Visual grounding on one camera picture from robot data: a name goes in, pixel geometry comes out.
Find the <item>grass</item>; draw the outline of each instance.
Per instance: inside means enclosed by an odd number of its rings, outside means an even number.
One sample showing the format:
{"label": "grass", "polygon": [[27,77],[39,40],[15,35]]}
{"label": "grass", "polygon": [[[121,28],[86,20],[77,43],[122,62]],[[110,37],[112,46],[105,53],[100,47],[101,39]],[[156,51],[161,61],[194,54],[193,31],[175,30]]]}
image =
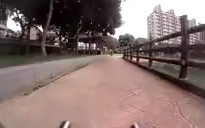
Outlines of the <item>grass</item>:
{"label": "grass", "polygon": [[32,55],[32,56],[0,55],[0,68],[25,65],[25,64],[33,64],[33,63],[46,62],[52,60],[61,60],[61,59],[67,59],[73,57],[76,57],[76,55],[72,55],[72,54],[50,55],[47,57],[43,57],[40,55]]}
{"label": "grass", "polygon": [[[174,77],[178,77],[180,70],[180,66],[158,62],[155,62],[153,64],[153,68],[161,72],[167,73],[169,75],[172,75]],[[205,89],[205,70],[198,68],[189,68],[188,81],[190,81],[191,83],[200,88]]]}

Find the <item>paved path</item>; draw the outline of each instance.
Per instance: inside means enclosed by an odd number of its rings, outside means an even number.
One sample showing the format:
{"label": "paved path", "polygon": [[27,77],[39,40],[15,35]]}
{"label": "paved path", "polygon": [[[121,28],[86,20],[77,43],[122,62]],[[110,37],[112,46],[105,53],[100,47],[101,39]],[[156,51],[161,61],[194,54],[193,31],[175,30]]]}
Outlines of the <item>paved path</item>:
{"label": "paved path", "polygon": [[0,105],[6,128],[205,128],[205,100],[120,58],[104,57]]}

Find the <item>bicycle path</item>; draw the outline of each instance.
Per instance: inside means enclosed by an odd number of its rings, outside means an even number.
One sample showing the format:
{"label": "bicycle path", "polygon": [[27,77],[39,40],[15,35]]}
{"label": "bicycle path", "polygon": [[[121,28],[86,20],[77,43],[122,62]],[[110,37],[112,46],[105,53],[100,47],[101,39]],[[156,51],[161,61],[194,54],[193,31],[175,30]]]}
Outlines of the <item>bicycle path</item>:
{"label": "bicycle path", "polygon": [[205,100],[121,58],[103,57],[0,105],[6,128],[205,128]]}

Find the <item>fence rail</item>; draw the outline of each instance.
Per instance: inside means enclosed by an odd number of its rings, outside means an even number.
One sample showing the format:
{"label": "fence rail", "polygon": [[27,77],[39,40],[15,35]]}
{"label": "fence rail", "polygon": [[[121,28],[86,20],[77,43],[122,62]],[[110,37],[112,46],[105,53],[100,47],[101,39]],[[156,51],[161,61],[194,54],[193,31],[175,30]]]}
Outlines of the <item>fence rail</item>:
{"label": "fence rail", "polygon": [[[146,59],[148,60],[149,64],[148,67],[152,67],[153,61],[157,62],[163,62],[168,64],[174,64],[180,66],[179,71],[179,78],[180,79],[186,79],[188,74],[188,68],[189,67],[195,67],[200,69],[205,69],[205,62],[204,61],[196,61],[189,59],[189,52],[191,50],[199,50],[204,51],[205,50],[205,43],[201,44],[192,44],[190,45],[190,34],[205,31],[205,24],[191,27],[189,28],[188,18],[186,15],[181,16],[181,31],[172,33],[170,35],[151,40],[148,42],[145,42],[143,44],[139,44],[134,47],[129,47],[124,50],[123,58],[126,60],[129,60],[131,62],[134,62],[136,64],[140,64],[140,59]],[[154,47],[154,44],[157,42],[173,39],[176,37],[181,37],[181,44],[179,45],[167,45],[162,47]],[[181,57],[179,59],[175,58],[167,58],[167,57],[155,57],[154,53],[157,52],[165,52],[168,50],[176,50],[181,54]]]}

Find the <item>fence post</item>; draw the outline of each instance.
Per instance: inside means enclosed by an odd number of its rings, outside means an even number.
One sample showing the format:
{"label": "fence post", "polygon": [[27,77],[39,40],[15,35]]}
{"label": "fence post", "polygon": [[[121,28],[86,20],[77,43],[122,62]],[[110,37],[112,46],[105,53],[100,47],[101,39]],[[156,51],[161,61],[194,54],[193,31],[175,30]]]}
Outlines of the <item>fence post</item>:
{"label": "fence post", "polygon": [[128,49],[128,47],[127,47],[126,52],[127,52],[127,60],[128,60],[129,59],[129,49]]}
{"label": "fence post", "polygon": [[151,57],[153,56],[153,52],[151,51],[153,44],[149,43],[149,67],[152,67],[153,60]]}
{"label": "fence post", "polygon": [[139,64],[139,48],[138,47],[136,49],[136,53],[137,53],[136,63]]}
{"label": "fence post", "polygon": [[188,53],[190,45],[190,33],[188,17],[183,15],[180,18],[181,21],[181,69],[179,73],[179,78],[185,79],[188,74]]}
{"label": "fence post", "polygon": [[132,52],[133,52],[133,47],[130,46],[130,61],[132,61]]}

